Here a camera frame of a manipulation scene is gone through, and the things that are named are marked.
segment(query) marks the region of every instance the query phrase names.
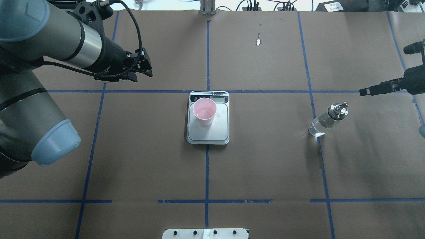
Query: white label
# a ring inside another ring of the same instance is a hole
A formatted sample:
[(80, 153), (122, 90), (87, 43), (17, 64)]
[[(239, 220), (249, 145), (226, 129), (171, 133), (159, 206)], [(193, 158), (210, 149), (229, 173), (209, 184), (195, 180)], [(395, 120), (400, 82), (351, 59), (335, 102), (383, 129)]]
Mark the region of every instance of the white label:
[(328, 3), (324, 5), (326, 10), (328, 11), (341, 11), (344, 10), (343, 7), (341, 6), (340, 2), (335, 2), (335, 3)]

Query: bottle cap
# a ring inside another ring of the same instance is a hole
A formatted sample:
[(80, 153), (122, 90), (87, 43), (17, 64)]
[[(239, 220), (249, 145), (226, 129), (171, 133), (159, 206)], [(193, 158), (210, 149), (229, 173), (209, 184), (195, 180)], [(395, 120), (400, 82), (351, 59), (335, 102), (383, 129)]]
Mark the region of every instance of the bottle cap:
[(328, 108), (329, 116), (334, 120), (343, 120), (348, 115), (347, 102), (334, 103)]

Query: silver scale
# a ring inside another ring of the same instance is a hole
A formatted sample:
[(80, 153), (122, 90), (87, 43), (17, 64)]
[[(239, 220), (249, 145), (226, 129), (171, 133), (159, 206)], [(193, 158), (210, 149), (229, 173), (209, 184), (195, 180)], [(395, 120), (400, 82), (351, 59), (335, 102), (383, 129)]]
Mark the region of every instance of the silver scale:
[[(193, 114), (193, 105), (200, 98), (210, 98), (217, 106), (211, 125), (201, 125)], [(229, 93), (225, 91), (192, 91), (187, 110), (186, 139), (191, 144), (225, 145), (229, 142)]]

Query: black cable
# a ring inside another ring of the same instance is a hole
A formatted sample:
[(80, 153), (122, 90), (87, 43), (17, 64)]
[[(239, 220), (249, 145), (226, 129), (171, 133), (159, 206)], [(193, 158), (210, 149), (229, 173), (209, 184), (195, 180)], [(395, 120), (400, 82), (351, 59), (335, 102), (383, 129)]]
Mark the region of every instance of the black cable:
[(58, 66), (58, 67), (62, 67), (71, 71), (75, 71), (78, 73), (82, 73), (88, 76), (92, 76), (92, 77), (97, 77), (97, 78), (116, 78), (116, 77), (120, 77), (124, 74), (127, 74), (131, 69), (133, 69), (133, 67), (139, 62), (140, 57), (142, 56), (142, 37), (140, 36), (140, 29), (139, 29), (139, 25), (137, 24), (137, 21), (134, 17), (134, 15), (131, 13), (131, 10), (128, 8), (128, 6), (121, 0), (116, 1), (117, 3), (122, 4), (125, 9), (127, 10), (128, 14), (130, 15), (131, 19), (134, 22), (134, 25), (136, 26), (136, 31), (137, 31), (137, 37), (139, 39), (139, 53), (137, 54), (137, 59), (133, 62), (133, 64), (125, 71), (119, 73), (119, 74), (115, 74), (115, 75), (103, 75), (103, 74), (96, 74), (96, 73), (91, 73), (91, 72), (87, 72), (87, 71), (82, 71), (80, 69), (74, 68), (74, 67), (70, 67), (67, 65), (63, 65), (57, 62), (51, 62), (51, 61), (44, 61), (40, 66), (42, 65), (54, 65), (54, 66)]
[(284, 2), (278, 2), (278, 3), (276, 4), (275, 8), (273, 8), (273, 11), (275, 11), (275, 10), (276, 10), (276, 8), (278, 7), (279, 3), (283, 3), (283, 7), (285, 8), (285, 3), (284, 3)]
[(228, 8), (226, 6), (219, 6), (219, 7), (217, 7), (217, 9), (219, 9), (219, 8), (227, 8), (227, 9), (231, 10), (230, 8)]
[(239, 3), (239, 5), (236, 7), (236, 10), (235, 11), (237, 11), (238, 10), (238, 8), (239, 8), (239, 6), (244, 2), (245, 0), (242, 0), (240, 3)]

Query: gray robot arm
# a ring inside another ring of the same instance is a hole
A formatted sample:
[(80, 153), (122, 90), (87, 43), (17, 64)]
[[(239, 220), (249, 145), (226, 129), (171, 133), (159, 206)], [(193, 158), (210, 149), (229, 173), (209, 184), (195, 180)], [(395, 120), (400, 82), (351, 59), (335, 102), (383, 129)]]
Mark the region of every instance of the gray robot arm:
[[(136, 53), (105, 37), (102, 20), (112, 15), (109, 5), (115, 2), (121, 1), (80, 1), (66, 13), (45, 0), (0, 0), (0, 178), (29, 161), (47, 166), (81, 142), (33, 69), (56, 65), (111, 82), (136, 82), (136, 72), (152, 76), (133, 16), (139, 35)], [(85, 71), (44, 62), (43, 56)]]

